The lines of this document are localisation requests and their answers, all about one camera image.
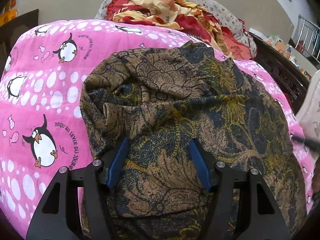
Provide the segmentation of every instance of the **metal railing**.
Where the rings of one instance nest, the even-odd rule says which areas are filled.
[[[295,49],[298,50],[301,54],[307,52],[310,56],[312,56],[319,64],[320,64],[320,27],[310,22],[309,20],[303,18],[299,15],[299,21],[303,20],[302,29],[300,31],[299,38],[297,40]]]

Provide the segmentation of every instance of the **brown patterned garment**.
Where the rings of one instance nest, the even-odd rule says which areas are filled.
[[[212,48],[190,41],[114,53],[85,80],[80,107],[95,159],[121,135],[130,139],[107,197],[122,239],[196,239],[212,196],[189,156],[194,137],[231,167],[257,168],[291,234],[303,223],[304,181],[281,107],[231,59],[217,60]],[[237,199],[235,192],[228,236]],[[85,212],[82,222],[88,231]]]

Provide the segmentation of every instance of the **folded cloth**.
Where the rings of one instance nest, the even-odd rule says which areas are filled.
[[[213,54],[191,41],[175,49],[130,49],[112,54],[84,81],[80,108],[93,158],[121,135],[130,139],[118,184],[107,197],[124,239],[198,236],[212,194],[190,159],[192,138],[231,167],[257,168],[291,234],[303,223],[303,175],[280,105],[232,59],[221,62]],[[238,197],[235,192],[229,233]],[[88,233],[84,208],[81,218]]]
[[[113,0],[107,7],[107,19],[118,23],[153,25],[174,30],[192,28],[201,39],[228,57],[232,53],[224,42],[220,25],[202,6],[185,0]]]

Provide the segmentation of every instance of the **pink fish print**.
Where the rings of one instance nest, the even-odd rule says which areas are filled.
[[[12,115],[9,116],[8,121],[10,122],[10,129],[14,128],[14,121],[12,120]]]
[[[41,52],[44,52],[44,51],[45,51],[45,47],[42,46],[42,44],[39,46],[39,49],[40,49]]]
[[[12,143],[16,143],[19,140],[19,133],[14,132],[13,135],[9,138],[9,145],[11,146]]]
[[[41,58],[42,62],[49,56],[49,54],[50,54],[50,52],[47,51],[47,52],[43,55],[43,57]]]

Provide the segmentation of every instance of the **bed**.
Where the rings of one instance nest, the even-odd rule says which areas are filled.
[[[92,161],[79,98],[91,71],[114,52],[136,48],[174,48],[197,39],[154,26],[115,24],[105,20],[56,21],[20,36],[0,81],[2,135],[0,208],[25,237],[33,212],[61,166],[77,169]],[[226,57],[215,51],[221,61]],[[234,60],[261,82],[279,102],[289,132],[303,136],[289,103],[267,71],[251,60]],[[39,138],[38,132],[47,135]],[[55,151],[35,161],[32,140],[47,140]],[[307,210],[312,206],[313,162],[293,144],[305,180]]]

